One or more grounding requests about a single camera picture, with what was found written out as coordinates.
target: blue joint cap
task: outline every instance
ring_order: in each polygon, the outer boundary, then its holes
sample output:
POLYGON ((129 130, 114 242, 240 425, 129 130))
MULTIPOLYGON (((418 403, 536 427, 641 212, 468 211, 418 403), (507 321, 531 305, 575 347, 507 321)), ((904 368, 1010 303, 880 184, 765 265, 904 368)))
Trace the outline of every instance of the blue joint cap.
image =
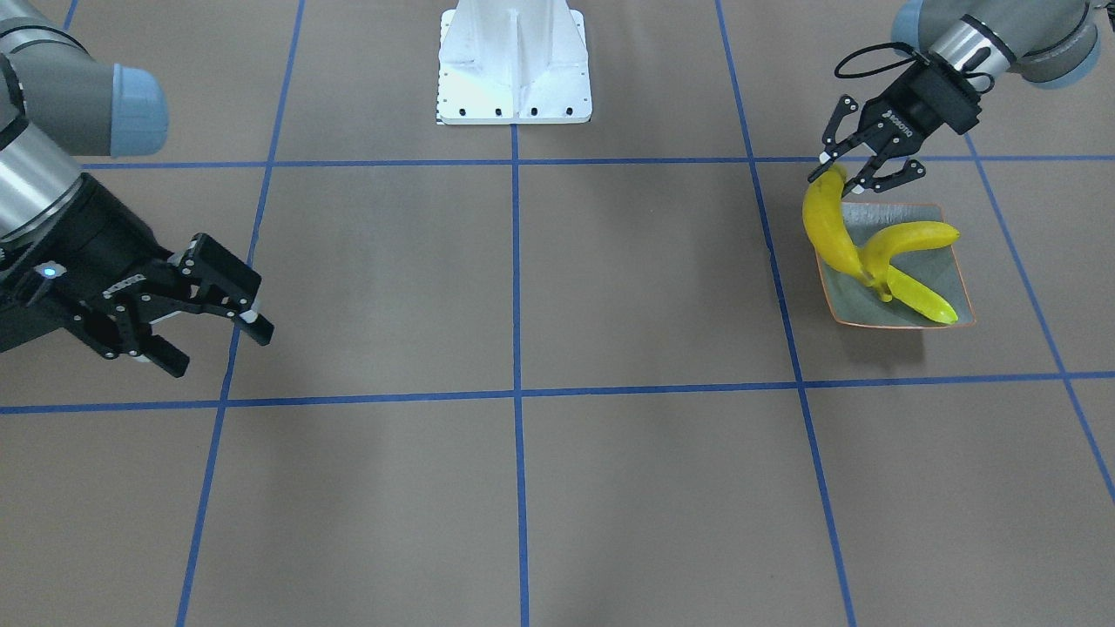
POLYGON ((108 154, 151 155, 166 143, 171 116, 166 96, 151 73, 113 66, 113 125, 108 154))
POLYGON ((899 9, 899 15, 894 16, 894 26, 891 27, 891 41, 904 41, 921 50, 921 6, 924 0, 908 0, 899 9))
POLYGON ((1088 52, 1087 57, 1080 61, 1080 65, 1073 68, 1072 71, 1066 74, 1060 78, 1055 78, 1053 80, 1046 80, 1045 83, 1034 83, 1027 81, 1035 87, 1041 89, 1060 89, 1061 87, 1068 87, 1069 85, 1075 85, 1079 83, 1082 78, 1088 75, 1093 69, 1095 69, 1096 64, 1099 62, 1099 41, 1102 37, 1096 37, 1096 42, 1092 46, 1092 51, 1088 52))

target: robotiq logo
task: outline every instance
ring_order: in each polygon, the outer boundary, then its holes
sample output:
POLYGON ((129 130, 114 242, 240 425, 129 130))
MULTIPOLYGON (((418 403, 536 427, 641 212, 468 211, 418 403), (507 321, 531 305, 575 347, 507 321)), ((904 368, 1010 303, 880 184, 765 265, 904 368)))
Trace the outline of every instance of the robotiq logo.
POLYGON ((883 114, 883 117, 891 120, 891 124, 893 124, 894 126, 898 126, 899 131, 901 131, 902 134, 905 135, 908 138, 913 137, 913 131, 910 131, 910 127, 906 126, 904 122, 899 119, 899 116, 894 115, 893 109, 886 109, 886 113, 883 114))
POLYGON ((114 284, 113 287, 108 288, 107 290, 100 292, 100 296, 105 297, 105 300, 108 300, 109 298, 113 298, 114 293, 120 291, 122 289, 124 289, 124 288, 126 288, 128 286, 134 286, 134 284, 136 284, 136 283, 138 283, 140 281, 146 281, 146 280, 147 280, 147 277, 144 277, 143 274, 135 274, 133 277, 128 277, 127 279, 124 279, 123 281, 114 284))

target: robotic arm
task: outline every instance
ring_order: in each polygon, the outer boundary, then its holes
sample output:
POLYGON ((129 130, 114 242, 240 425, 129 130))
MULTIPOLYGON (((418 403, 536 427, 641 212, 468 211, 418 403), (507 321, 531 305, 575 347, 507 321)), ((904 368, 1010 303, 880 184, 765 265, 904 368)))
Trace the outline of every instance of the robotic arm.
POLYGON ((837 65, 836 76, 861 78, 908 62, 910 67, 862 112, 851 96, 841 97, 822 137, 821 165, 809 182, 861 144, 873 156, 849 180, 844 195, 884 192, 921 179, 925 166, 914 158, 893 174, 875 174, 888 161, 918 153, 942 125, 962 135, 979 124, 982 95, 1006 71, 1044 88, 1064 87, 1086 75, 1099 56, 1092 15, 1084 0, 909 0, 894 22, 896 41, 850 55, 837 65), (885 48, 909 58, 874 71, 842 74, 860 55, 885 48), (855 112, 861 112, 856 131, 837 142, 841 122, 855 112))
POLYGON ((181 377, 190 358, 152 325, 231 319, 261 345, 260 276, 198 233, 173 254, 71 154, 158 151, 166 105, 149 74, 93 60, 22 0, 0 0, 0 353, 65 328, 106 359, 181 377))

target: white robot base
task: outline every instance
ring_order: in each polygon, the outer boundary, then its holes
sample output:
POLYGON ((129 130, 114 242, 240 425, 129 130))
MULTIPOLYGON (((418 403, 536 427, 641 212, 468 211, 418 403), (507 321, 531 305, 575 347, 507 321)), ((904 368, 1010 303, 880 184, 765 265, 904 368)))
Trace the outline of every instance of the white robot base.
POLYGON ((438 124, 588 122, 585 41, 565 0, 460 0, 442 16, 438 124))

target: yellow banana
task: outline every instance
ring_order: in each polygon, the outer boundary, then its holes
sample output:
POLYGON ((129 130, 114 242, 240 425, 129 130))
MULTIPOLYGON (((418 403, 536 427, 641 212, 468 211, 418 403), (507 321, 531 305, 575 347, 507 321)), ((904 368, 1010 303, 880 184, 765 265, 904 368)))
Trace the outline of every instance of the yellow banana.
POLYGON ((860 249, 860 260, 867 276, 866 286, 874 288, 883 302, 893 298, 889 286, 891 258, 913 250, 943 248, 960 238, 960 231, 944 222, 901 222, 876 232, 860 249))
POLYGON ((941 295, 893 266, 886 269, 886 284, 894 298, 934 322, 954 325, 960 319, 941 295))
POLYGON ((846 177, 847 171, 837 163, 814 181, 802 202, 802 222, 805 234, 825 263, 867 284, 860 252, 844 225, 841 196, 846 177))

